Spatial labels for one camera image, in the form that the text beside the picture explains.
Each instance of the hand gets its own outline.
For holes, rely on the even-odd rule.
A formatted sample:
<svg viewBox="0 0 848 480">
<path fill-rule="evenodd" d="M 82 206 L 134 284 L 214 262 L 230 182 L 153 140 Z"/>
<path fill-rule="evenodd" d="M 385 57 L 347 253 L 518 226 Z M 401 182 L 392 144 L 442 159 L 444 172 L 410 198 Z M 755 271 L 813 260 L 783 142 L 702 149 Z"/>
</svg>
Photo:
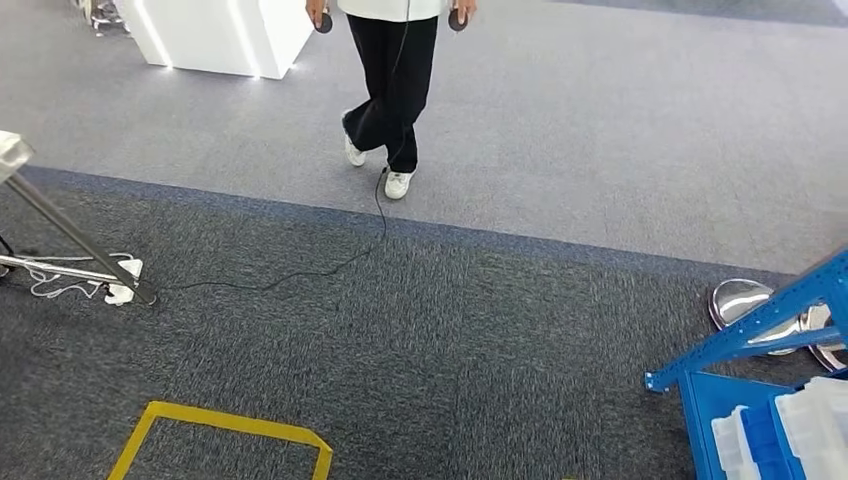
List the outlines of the hand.
<svg viewBox="0 0 848 480">
<path fill-rule="evenodd" d="M 315 28 L 321 28 L 321 21 L 324 19 L 324 2 L 325 0 L 306 0 L 306 13 Z"/>
<path fill-rule="evenodd" d="M 477 11 L 477 0 L 454 0 L 454 8 L 458 10 L 459 23 L 465 25 L 471 21 L 471 17 Z"/>
</svg>

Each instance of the white power strip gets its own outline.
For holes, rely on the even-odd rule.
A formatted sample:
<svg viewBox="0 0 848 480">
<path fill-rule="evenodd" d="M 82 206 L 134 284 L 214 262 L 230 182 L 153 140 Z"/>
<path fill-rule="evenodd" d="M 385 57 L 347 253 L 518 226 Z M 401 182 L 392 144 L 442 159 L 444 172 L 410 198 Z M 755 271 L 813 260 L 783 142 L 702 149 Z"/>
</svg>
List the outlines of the white power strip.
<svg viewBox="0 0 848 480">
<path fill-rule="evenodd" d="M 133 260 L 121 260 L 118 262 L 118 265 L 124 268 L 124 270 L 133 274 L 135 278 L 139 278 L 141 276 L 141 267 L 144 266 L 144 262 L 140 259 L 136 258 Z M 97 282 L 88 282 L 90 285 L 99 285 Z M 109 284 L 109 293 L 112 295 L 106 295 L 106 303 L 109 305 L 123 305 L 125 303 L 132 302 L 135 297 L 135 293 L 123 285 L 118 285 L 114 283 Z"/>
</svg>

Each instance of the shiny metal object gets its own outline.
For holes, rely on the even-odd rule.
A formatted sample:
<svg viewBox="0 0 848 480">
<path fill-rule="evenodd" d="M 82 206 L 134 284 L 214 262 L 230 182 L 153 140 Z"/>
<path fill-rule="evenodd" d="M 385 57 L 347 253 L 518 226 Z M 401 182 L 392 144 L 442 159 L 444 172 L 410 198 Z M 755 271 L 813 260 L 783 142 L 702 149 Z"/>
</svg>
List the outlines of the shiny metal object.
<svg viewBox="0 0 848 480">
<path fill-rule="evenodd" d="M 813 305 L 807 310 L 807 313 L 801 315 L 799 322 L 801 330 L 818 330 L 833 325 L 833 320 L 830 317 L 830 309 L 827 305 Z M 842 370 L 848 367 L 836 356 L 836 352 L 845 352 L 844 343 L 831 343 L 826 345 L 810 345 L 807 347 L 812 352 L 816 360 L 824 366 L 829 372 Z"/>
<path fill-rule="evenodd" d="M 19 173 L 16 173 L 16 170 L 26 163 L 32 155 L 32 147 L 30 147 L 20 135 L 0 131 L 0 165 L 9 166 L 8 173 L 11 173 L 11 175 L 5 178 L 5 183 L 8 184 L 9 187 L 20 195 L 27 203 L 32 205 L 33 208 L 38 210 L 44 218 L 59 228 L 62 233 L 67 235 L 74 241 L 74 243 L 100 263 L 100 265 L 103 266 L 103 268 L 105 268 L 111 275 L 100 276 L 101 274 L 97 274 L 95 272 L 76 271 L 75 269 L 65 269 L 65 274 L 88 280 L 93 279 L 91 277 L 94 276 L 98 277 L 98 281 L 103 279 L 103 281 L 108 281 L 109 283 L 122 284 L 132 290 L 140 299 L 148 304 L 152 305 L 156 302 L 156 295 L 153 291 L 142 285 L 137 285 L 136 278 L 133 277 L 130 272 L 118 265 L 118 262 L 114 258 L 110 257 L 108 253 L 91 241 L 88 235 L 83 233 L 82 230 L 80 230 L 79 227 L 77 227 L 77 225 L 67 217 L 67 215 L 59 211 L 59 209 L 56 208 L 50 200 L 44 197 L 38 189 L 26 181 L 26 179 L 24 179 Z M 2 183 L 3 180 L 4 178 L 0 177 L 0 183 Z M 0 265 L 8 265 L 12 267 L 22 266 L 9 265 L 5 263 L 4 258 L 9 257 L 0 257 Z"/>
<path fill-rule="evenodd" d="M 769 299 L 774 290 L 762 283 L 743 278 L 721 282 L 712 292 L 709 301 L 710 318 L 719 330 L 739 320 L 742 315 Z M 779 340 L 801 330 L 798 317 L 749 340 L 748 343 Z M 769 355 L 787 355 L 795 349 L 770 352 Z"/>
<path fill-rule="evenodd" d="M 91 280 L 93 282 L 98 283 L 113 283 L 113 284 L 121 284 L 122 282 L 118 280 L 114 275 L 107 275 L 105 273 L 97 273 L 97 272 L 89 272 L 87 270 L 78 270 L 76 268 L 68 268 L 68 267 L 60 267 L 58 265 L 51 265 L 49 263 L 36 262 L 33 260 L 26 260 L 18 257 L 9 257 L 6 255 L 0 255 L 0 265 L 10 268 L 27 268 L 32 270 L 40 270 L 46 273 L 53 273 L 56 275 L 67 275 L 69 277 L 81 278 L 83 280 Z"/>
</svg>

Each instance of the blue metal shelf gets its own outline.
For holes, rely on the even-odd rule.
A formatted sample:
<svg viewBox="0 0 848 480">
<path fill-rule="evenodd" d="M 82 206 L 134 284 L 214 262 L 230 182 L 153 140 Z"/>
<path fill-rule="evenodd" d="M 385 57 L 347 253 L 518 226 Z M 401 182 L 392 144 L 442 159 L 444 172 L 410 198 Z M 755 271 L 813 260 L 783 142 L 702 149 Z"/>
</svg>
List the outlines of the blue metal shelf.
<svg viewBox="0 0 848 480">
<path fill-rule="evenodd" d="M 698 478 L 724 479 L 710 422 L 730 415 L 737 405 L 756 405 L 774 395 L 792 393 L 794 389 L 769 383 L 752 382 L 703 372 L 687 372 L 680 379 L 683 414 L 695 455 Z"/>
<path fill-rule="evenodd" d="M 742 424 L 751 456 L 760 469 L 760 476 L 775 480 L 804 480 L 801 460 L 792 455 L 783 422 L 774 399 L 759 407 L 741 412 Z"/>
<path fill-rule="evenodd" d="M 750 339 L 806 312 L 810 306 L 820 302 L 830 308 L 833 327 L 755 345 L 748 343 Z M 663 369 L 646 373 L 645 387 L 661 393 L 678 383 L 698 478 L 723 480 L 726 476 L 718 460 L 710 422 L 730 415 L 738 405 L 764 407 L 771 402 L 769 408 L 772 408 L 776 428 L 780 429 L 782 435 L 772 399 L 776 395 L 792 393 L 796 388 L 713 375 L 700 370 L 720 361 L 839 339 L 848 343 L 848 246 L 842 247 L 794 282 L 775 292 L 768 301 L 745 314 L 733 325 L 711 335 Z M 785 437 L 780 438 L 778 443 L 781 450 L 791 456 Z M 803 479 L 800 464 L 794 461 L 790 463 L 790 478 Z"/>
</svg>

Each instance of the black pants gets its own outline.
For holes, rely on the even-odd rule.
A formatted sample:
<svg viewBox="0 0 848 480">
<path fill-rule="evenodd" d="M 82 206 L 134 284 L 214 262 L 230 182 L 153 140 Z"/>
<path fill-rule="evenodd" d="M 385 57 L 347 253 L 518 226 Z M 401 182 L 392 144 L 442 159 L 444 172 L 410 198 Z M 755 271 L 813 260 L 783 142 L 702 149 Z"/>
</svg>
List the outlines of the black pants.
<svg viewBox="0 0 848 480">
<path fill-rule="evenodd" d="M 350 15 L 348 21 L 371 98 L 345 116 L 345 131 L 363 152 L 385 145 L 392 171 L 412 173 L 418 165 L 413 125 L 427 104 L 438 17 L 410 22 L 405 41 L 404 23 Z"/>
</svg>

